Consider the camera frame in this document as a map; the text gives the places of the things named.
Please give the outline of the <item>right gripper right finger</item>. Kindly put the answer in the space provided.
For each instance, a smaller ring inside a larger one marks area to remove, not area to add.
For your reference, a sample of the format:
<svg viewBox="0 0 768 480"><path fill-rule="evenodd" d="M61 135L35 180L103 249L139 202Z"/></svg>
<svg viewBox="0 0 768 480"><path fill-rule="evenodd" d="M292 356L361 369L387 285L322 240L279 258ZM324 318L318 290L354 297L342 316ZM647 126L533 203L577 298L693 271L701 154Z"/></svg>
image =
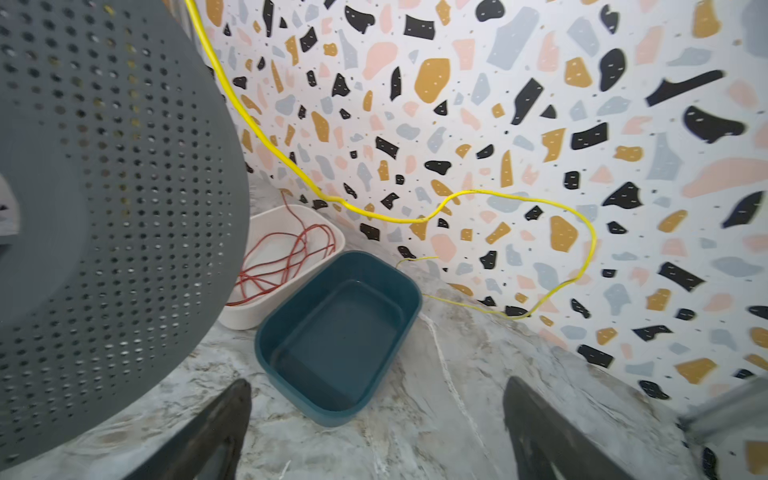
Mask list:
<svg viewBox="0 0 768 480"><path fill-rule="evenodd" d="M631 477L518 377L507 381L503 411L520 479Z"/></svg>

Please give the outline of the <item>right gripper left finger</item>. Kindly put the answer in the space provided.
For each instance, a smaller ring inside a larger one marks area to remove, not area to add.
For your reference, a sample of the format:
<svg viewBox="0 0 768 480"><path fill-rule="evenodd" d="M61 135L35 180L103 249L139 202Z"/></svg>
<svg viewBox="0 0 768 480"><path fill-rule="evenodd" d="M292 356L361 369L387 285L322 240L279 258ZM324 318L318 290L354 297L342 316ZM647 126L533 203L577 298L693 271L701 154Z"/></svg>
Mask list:
<svg viewBox="0 0 768 480"><path fill-rule="evenodd" d="M129 479L233 479L250 422L251 385L231 383Z"/></svg>

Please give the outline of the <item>grey cable spool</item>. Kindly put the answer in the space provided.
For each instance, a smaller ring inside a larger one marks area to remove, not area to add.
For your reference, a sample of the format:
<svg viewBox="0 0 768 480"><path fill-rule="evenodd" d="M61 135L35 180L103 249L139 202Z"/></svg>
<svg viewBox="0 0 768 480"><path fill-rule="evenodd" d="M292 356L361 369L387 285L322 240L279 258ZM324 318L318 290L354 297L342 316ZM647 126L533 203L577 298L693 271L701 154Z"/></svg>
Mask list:
<svg viewBox="0 0 768 480"><path fill-rule="evenodd" d="M222 95L159 1L1 5L1 466L137 401L199 344L245 249Z"/></svg>

